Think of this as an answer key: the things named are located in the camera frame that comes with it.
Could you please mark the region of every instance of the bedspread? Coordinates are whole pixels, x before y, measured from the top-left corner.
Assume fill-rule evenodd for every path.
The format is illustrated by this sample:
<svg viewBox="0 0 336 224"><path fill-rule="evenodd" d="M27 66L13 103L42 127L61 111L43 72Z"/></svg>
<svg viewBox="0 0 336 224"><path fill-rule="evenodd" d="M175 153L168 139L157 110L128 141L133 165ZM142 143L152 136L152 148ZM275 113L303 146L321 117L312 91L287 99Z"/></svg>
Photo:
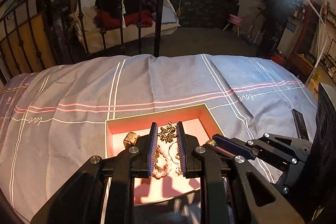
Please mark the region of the bedspread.
<svg viewBox="0 0 336 224"><path fill-rule="evenodd" d="M7 96L0 105L12 107L2 119L7 130L0 188L28 221L90 156L107 156L106 119L206 103L228 138L247 141L265 132L296 137L295 108L304 116L311 141L315 135L316 100L271 60L115 56L33 76L18 102ZM281 174L262 161L253 164L270 182Z"/></svg>

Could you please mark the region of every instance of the wooden stool leg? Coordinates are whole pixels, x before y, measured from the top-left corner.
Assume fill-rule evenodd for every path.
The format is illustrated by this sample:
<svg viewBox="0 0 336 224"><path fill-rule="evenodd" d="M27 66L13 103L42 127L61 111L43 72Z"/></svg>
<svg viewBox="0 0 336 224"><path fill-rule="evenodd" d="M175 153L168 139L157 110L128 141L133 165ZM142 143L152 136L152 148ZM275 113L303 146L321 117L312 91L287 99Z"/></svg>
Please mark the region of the wooden stool leg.
<svg viewBox="0 0 336 224"><path fill-rule="evenodd" d="M229 25L230 25L230 22L225 26L225 28L223 29L223 31L225 31L226 28L229 27Z"/></svg>

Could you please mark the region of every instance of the pink stripe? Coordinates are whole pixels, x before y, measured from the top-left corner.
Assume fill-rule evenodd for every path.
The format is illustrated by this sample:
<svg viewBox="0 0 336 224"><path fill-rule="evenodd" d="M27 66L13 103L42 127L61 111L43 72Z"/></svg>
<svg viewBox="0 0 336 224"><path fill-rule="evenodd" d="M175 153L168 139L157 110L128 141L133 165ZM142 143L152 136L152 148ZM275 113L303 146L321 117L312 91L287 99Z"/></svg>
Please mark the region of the pink stripe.
<svg viewBox="0 0 336 224"><path fill-rule="evenodd" d="M285 84L295 84L298 83L298 81L285 81L285 83L281 84L281 85L285 85ZM256 89L261 89L261 88L269 88L269 87L273 87L277 85L276 83L266 83L266 84L257 84L257 85L249 85L249 86L245 86L245 87L238 87L238 88L233 88L233 89L229 89L224 93L228 93L231 90L236 90L236 89L244 89L244 88L249 88L249 87L253 87L253 86L261 86L261 85L267 85L267 86L261 86L258 88L254 88L254 89L248 89L248 90L239 90L238 92L244 92L244 91L250 91L250 90L256 90ZM103 105L103 106L92 106L92 105L85 105L85 104L78 104L78 103L73 103L73 104L58 104L59 106L63 106L63 107L69 107L69 106L83 106L83 107L92 107L92 108L104 108L104 107L130 107L130 106L146 106L146 105L152 105L152 104L164 104L164 103L174 103L174 102L179 102L179 101L185 101L185 100L190 100L190 99L195 99L195 98L199 98L199 97L204 97L204 96L209 96L209 95L215 95L215 94L222 94L223 92L212 92L212 93L206 93L206 94L202 94L202 95L196 95L196 96L192 96L192 97L187 97L187 98L182 98L182 99L175 99L175 100L169 100L169 101L153 101L150 103L141 103L141 104L127 104L127 105ZM54 109L57 108L57 106L47 106L47 107L36 107L36 106L30 106L30 108L35 108L35 109Z"/></svg>
<svg viewBox="0 0 336 224"><path fill-rule="evenodd" d="M269 85L269 86L256 87L256 88L248 89L248 90L239 90L237 92L231 92L230 94L227 94L227 95L214 96L214 97L209 97L209 98L202 99L202 100L196 100L196 101L193 101L193 102L181 103L181 104L175 104L175 105L169 105L169 106L154 106L154 107L148 107L148 108L121 109L121 110L110 110L110 111L109 110L62 109L62 108L58 108L58 107L48 107L48 108L54 108L54 109L53 110L42 110L42 111L33 111L33 110L28 109L28 112L31 112L31 113L45 113L45 112L55 112L56 110L59 110L59 111L62 111L62 112L74 112L74 111L78 111L78 112L101 113L101 112L127 112L127 111L151 110L151 109L156 109L156 108L160 109L160 108L167 108L167 107L185 106L185 105L189 105L189 104L193 104L193 103L199 103L199 102L204 102L204 101L208 101L208 100L212 100L212 99L228 97L228 96L233 95L234 93L246 92L246 91L250 91L250 90L256 90L256 89L261 89L261 88L266 88L266 87L273 87L273 86L276 86L275 83L273 83L273 85ZM212 93L212 94L218 94L218 93L223 94L224 92L216 92L216 93ZM126 107L126 106L137 106L137 105L120 105L120 106ZM16 106L16 108L19 109L19 110L24 110L24 112L27 110L27 109L19 108L17 106ZM20 113L20 114L24 113L24 112L16 111L15 109L14 109L14 111L16 113Z"/></svg>

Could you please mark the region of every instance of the gold watch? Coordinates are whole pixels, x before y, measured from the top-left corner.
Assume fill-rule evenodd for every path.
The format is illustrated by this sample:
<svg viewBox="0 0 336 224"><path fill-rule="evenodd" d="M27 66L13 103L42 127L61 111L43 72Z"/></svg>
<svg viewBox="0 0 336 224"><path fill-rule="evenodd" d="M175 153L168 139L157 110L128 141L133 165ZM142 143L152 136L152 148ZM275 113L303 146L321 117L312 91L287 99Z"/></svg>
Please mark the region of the gold watch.
<svg viewBox="0 0 336 224"><path fill-rule="evenodd" d="M135 134L134 132L129 132L124 138L125 149L128 149L131 145L135 145L138 138L138 134Z"/></svg>

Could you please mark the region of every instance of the red cloth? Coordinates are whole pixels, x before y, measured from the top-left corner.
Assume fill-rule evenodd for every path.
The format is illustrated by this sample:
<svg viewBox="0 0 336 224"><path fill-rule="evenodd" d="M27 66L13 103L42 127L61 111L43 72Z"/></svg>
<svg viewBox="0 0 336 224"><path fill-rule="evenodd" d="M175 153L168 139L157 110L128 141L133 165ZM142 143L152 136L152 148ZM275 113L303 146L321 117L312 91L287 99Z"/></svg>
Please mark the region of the red cloth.
<svg viewBox="0 0 336 224"><path fill-rule="evenodd" d="M98 28L105 27L106 31L120 28L120 19L111 18L110 13L104 12L103 10L97 10L96 12L97 15L94 20ZM126 15L124 18L126 27L131 24L137 25L139 13ZM141 21L144 28L153 26L151 12L149 10L141 11Z"/></svg>

